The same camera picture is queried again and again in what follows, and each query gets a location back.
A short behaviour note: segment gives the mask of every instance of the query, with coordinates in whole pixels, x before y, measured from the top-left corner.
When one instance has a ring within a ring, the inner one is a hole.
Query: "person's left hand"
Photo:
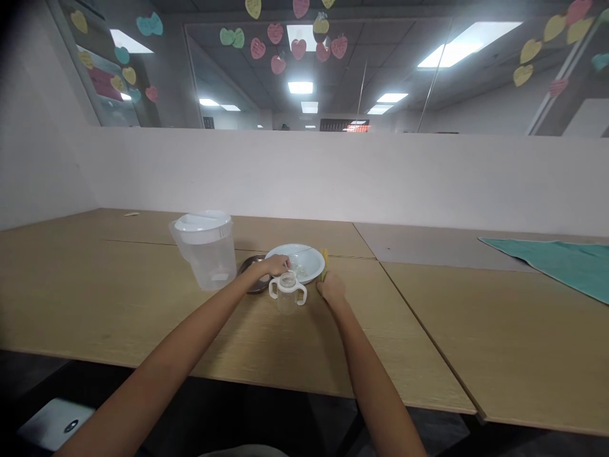
[[[281,276],[283,273],[287,272],[286,265],[291,267],[290,258],[288,256],[283,256],[279,254],[275,254],[268,259],[264,259],[259,263],[261,268],[264,269],[264,274],[270,274],[272,276]]]

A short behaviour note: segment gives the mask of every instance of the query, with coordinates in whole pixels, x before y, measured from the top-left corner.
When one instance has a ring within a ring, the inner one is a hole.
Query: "teal towel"
[[[609,246],[560,241],[479,240],[609,305]]]

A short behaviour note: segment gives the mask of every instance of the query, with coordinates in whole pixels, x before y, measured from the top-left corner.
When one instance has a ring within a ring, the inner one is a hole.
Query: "fluorescent light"
[[[317,113],[317,102],[300,102],[303,113]]]
[[[307,52],[315,52],[316,43],[315,37],[313,37],[313,26],[312,25],[287,25],[287,39],[290,42],[290,46],[292,46],[292,42],[297,40],[305,40],[306,41],[306,51]]]
[[[117,48],[126,48],[129,54],[154,54],[146,46],[138,43],[129,35],[125,35],[118,29],[110,29],[112,39],[114,40],[114,46]]]
[[[200,98],[199,103],[203,106],[219,106],[211,98]]]
[[[396,103],[408,94],[385,94],[377,100],[379,103]]]
[[[300,83],[287,83],[291,93],[313,93],[313,83],[306,81]]]
[[[440,68],[452,67],[468,55],[480,51],[511,32],[520,24],[522,22],[476,22],[448,43],[446,49],[444,49],[444,45],[441,45],[418,66],[419,68],[436,68],[440,64]]]
[[[375,105],[368,111],[368,114],[385,114],[393,105]]]

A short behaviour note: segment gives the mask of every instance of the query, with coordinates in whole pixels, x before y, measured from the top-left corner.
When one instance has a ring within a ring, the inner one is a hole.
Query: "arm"
[[[378,455],[425,457],[421,438],[398,391],[344,297],[343,281],[328,272],[317,288],[328,302],[341,334],[355,398]]]
[[[134,455],[249,288],[287,271],[288,261],[275,255],[254,264],[190,314],[55,455]]]

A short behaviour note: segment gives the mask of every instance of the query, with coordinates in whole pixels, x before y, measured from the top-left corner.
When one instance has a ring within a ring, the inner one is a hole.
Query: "pink paper heart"
[[[265,55],[266,45],[258,38],[252,40],[252,44],[249,49],[252,51],[252,57],[254,60],[258,60]]]
[[[155,86],[151,86],[151,87],[147,88],[146,96],[152,103],[156,103],[157,100],[159,99],[159,93],[157,91],[157,88]]]
[[[555,79],[550,83],[550,97],[554,98],[562,94],[569,84],[569,78]]]
[[[325,62],[330,58],[331,51],[330,48],[326,48],[323,43],[317,43],[315,53],[320,62]]]
[[[273,58],[271,59],[271,70],[275,74],[283,73],[286,65],[287,63],[285,62],[285,60],[280,59],[279,56],[273,56]]]
[[[294,0],[292,6],[294,7],[294,15],[297,19],[303,17],[309,10],[309,0]]]
[[[284,28],[281,24],[271,24],[266,30],[269,40],[273,44],[279,44],[281,39],[284,37]]]
[[[306,41],[305,40],[293,40],[292,42],[292,54],[296,60],[300,60],[305,56],[306,53]]]
[[[332,54],[334,57],[341,59],[347,52],[347,37],[340,37],[332,41]]]
[[[592,0],[575,0],[566,11],[566,26],[569,27],[583,19],[591,7]]]

